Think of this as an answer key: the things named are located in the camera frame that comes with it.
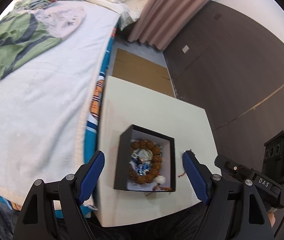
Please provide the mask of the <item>person right hand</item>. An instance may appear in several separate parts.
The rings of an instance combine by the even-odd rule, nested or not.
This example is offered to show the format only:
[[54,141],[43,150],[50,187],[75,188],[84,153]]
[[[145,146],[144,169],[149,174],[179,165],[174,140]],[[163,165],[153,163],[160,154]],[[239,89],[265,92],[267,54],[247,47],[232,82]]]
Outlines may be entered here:
[[275,218],[274,213],[269,211],[268,212],[268,218],[269,218],[269,222],[270,222],[271,227],[273,227],[275,222],[276,222],[276,218]]

